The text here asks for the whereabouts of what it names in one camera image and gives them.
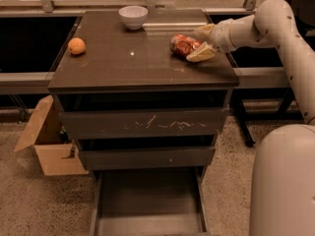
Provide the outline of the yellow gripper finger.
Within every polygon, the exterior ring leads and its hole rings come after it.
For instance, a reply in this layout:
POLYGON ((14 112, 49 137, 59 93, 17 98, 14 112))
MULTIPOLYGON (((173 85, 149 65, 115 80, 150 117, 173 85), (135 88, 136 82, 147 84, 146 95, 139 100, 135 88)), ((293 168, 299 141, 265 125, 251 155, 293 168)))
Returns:
POLYGON ((195 51, 190 53, 186 59, 189 62, 201 62, 213 58, 216 54, 216 50, 208 43, 203 42, 195 51))
POLYGON ((207 24, 194 29, 194 33, 196 36, 202 38, 211 38, 213 29, 215 28, 215 24, 207 24))

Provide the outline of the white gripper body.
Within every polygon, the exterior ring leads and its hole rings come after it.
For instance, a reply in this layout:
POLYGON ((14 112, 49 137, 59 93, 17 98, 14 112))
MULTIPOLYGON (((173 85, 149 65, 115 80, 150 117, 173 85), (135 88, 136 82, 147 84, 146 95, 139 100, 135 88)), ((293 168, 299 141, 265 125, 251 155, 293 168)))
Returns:
POLYGON ((221 21, 216 24, 211 31, 210 42, 219 52, 227 53, 235 50, 230 38, 230 27, 232 22, 233 19, 221 21))

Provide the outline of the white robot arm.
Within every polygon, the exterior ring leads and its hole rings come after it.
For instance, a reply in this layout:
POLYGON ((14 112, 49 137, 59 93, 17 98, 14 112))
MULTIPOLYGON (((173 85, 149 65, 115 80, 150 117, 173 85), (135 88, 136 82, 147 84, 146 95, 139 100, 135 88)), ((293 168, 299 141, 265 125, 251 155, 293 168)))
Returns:
POLYGON ((315 236, 315 52, 285 0, 266 0, 247 17, 195 29, 206 41, 187 59, 213 51, 274 47, 303 119, 269 133, 256 152, 249 236, 315 236))

